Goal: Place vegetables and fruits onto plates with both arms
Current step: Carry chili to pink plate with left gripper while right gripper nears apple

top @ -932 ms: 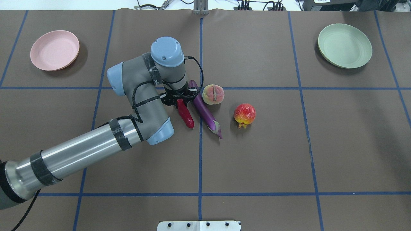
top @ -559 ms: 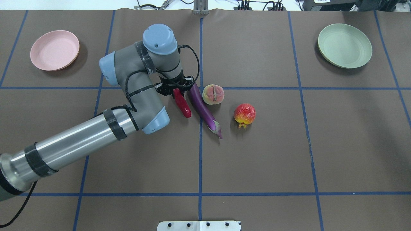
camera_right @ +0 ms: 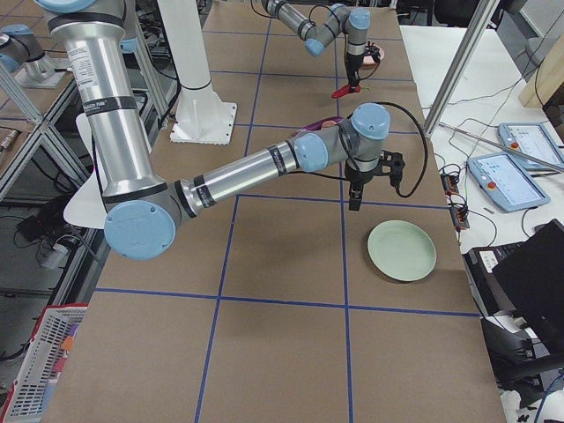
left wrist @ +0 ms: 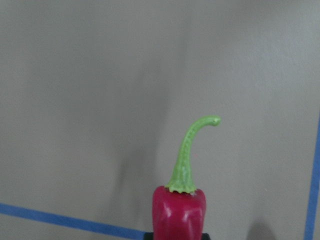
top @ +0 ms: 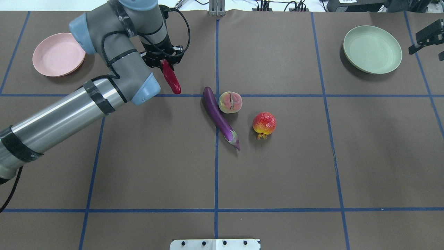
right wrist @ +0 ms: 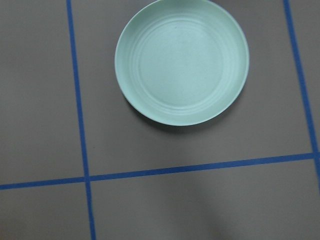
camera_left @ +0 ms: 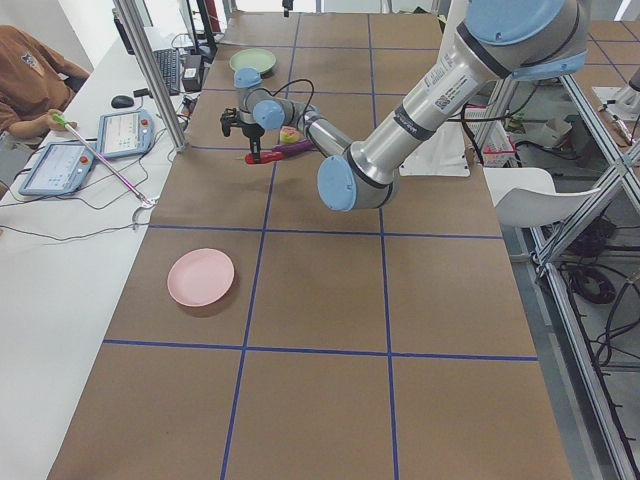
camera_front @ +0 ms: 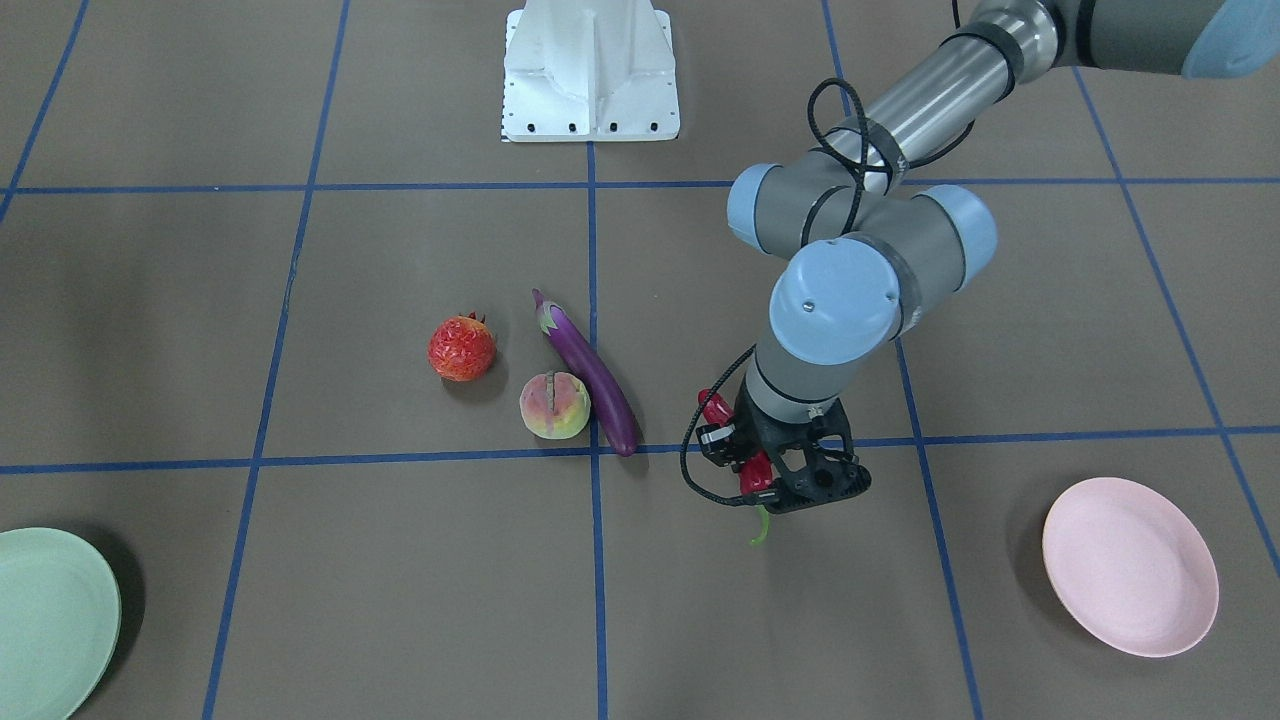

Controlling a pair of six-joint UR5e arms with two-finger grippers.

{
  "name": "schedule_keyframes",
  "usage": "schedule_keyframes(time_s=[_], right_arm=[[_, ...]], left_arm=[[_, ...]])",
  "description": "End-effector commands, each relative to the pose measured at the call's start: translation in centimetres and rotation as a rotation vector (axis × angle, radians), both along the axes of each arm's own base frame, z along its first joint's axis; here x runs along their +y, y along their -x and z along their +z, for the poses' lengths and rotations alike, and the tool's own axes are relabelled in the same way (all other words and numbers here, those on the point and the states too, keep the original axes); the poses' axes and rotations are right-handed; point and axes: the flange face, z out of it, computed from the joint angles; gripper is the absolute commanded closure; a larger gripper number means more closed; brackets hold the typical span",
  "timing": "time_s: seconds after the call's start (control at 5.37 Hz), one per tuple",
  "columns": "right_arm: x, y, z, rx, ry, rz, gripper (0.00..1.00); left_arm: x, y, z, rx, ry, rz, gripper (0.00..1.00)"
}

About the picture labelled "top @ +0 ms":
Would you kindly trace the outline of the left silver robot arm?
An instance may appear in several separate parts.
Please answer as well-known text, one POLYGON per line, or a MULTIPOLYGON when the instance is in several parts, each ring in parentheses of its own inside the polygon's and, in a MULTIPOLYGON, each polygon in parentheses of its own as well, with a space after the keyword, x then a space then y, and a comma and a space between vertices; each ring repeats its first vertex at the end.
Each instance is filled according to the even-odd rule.
POLYGON ((178 64, 187 49, 171 43, 166 23, 170 11, 176 9, 157 0, 108 0, 69 23, 77 44, 98 55, 109 72, 1 131, 1 184, 120 106, 139 106, 160 93, 152 68, 162 68, 162 60, 178 64))

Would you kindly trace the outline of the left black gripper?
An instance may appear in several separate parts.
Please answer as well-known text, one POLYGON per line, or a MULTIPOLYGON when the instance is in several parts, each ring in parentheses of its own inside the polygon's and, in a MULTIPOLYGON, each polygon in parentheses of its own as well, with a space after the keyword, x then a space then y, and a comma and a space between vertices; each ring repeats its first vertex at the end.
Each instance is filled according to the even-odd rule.
POLYGON ((143 59, 146 66, 150 68, 162 68, 161 61, 166 60, 168 64, 171 66, 172 70, 174 70, 174 66, 179 64, 184 55, 184 47, 182 45, 173 46, 172 55, 163 55, 160 52, 140 52, 140 57, 143 59))

